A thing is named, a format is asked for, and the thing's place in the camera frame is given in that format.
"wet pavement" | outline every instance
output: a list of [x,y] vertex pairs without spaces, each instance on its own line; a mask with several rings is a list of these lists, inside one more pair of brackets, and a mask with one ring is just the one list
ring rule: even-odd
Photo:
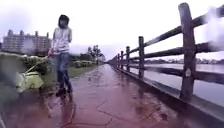
[[108,65],[71,82],[73,94],[44,96],[18,108],[4,120],[7,128],[192,127],[190,121]]

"jeans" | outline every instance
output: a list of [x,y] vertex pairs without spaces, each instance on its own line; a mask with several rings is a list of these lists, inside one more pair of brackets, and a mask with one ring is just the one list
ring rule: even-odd
[[55,55],[55,59],[57,79],[60,89],[64,89],[64,84],[66,84],[68,90],[72,90],[72,86],[68,76],[69,53],[61,53],[59,55]]

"wooden fence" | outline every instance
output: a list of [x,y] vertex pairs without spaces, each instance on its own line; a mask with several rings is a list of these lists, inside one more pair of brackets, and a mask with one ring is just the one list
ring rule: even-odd
[[[203,18],[205,15],[195,18],[192,20],[189,5],[187,3],[182,3],[178,6],[180,13],[181,26],[178,26],[150,41],[144,42],[142,36],[139,37],[139,47],[130,50],[130,47],[126,47],[126,53],[121,51],[120,54],[115,56],[113,59],[108,61],[109,64],[114,65],[120,70],[124,70],[126,66],[126,72],[130,72],[130,68],[138,69],[138,78],[144,78],[144,71],[155,71],[168,75],[176,75],[182,77],[182,87],[180,92],[180,98],[185,101],[191,100],[193,94],[194,80],[203,80],[207,82],[214,82],[218,84],[224,84],[224,74],[221,73],[211,73],[204,71],[196,71],[196,59],[197,53],[207,53],[207,52],[217,52],[224,51],[224,48],[213,49],[210,48],[209,42],[195,44],[194,39],[194,28],[203,25]],[[224,16],[224,5],[222,5],[219,10],[219,16]],[[175,36],[177,34],[183,34],[183,47],[178,47],[174,49],[169,49],[165,51],[155,52],[155,53],[145,53],[144,48],[152,44],[158,43],[162,40]],[[131,53],[139,52],[139,56],[130,57]],[[153,57],[164,57],[172,55],[184,55],[184,66],[183,70],[173,69],[173,68],[162,68],[145,66],[145,59]],[[130,65],[131,61],[138,62],[138,66]]]

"sky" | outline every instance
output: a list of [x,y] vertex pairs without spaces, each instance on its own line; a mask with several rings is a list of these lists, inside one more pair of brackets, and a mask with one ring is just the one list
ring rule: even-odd
[[[0,0],[0,38],[9,29],[14,33],[23,30],[34,34],[38,31],[39,35],[49,32],[52,37],[59,16],[65,14],[69,16],[69,26],[73,30],[70,51],[78,54],[85,52],[88,46],[98,44],[110,59],[126,46],[131,49],[137,47],[138,36],[144,36],[148,41],[180,25],[178,5],[182,2],[189,4],[193,18],[205,14],[210,6],[224,4],[224,0]],[[206,31],[205,25],[195,29],[196,43],[209,40]],[[145,53],[182,45],[180,34],[147,47]],[[221,59],[224,53],[200,54],[197,57]]]

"woman's leg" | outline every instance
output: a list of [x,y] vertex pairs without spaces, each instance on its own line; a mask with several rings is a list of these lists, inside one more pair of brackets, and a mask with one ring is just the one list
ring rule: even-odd
[[62,94],[65,94],[65,88],[64,88],[64,77],[63,77],[63,72],[61,70],[61,65],[62,65],[62,55],[56,55],[56,70],[57,70],[57,80],[59,83],[59,90],[56,93],[56,96],[60,96]]
[[61,71],[63,72],[63,80],[68,88],[68,92],[72,92],[72,85],[68,75],[69,53],[62,53]]

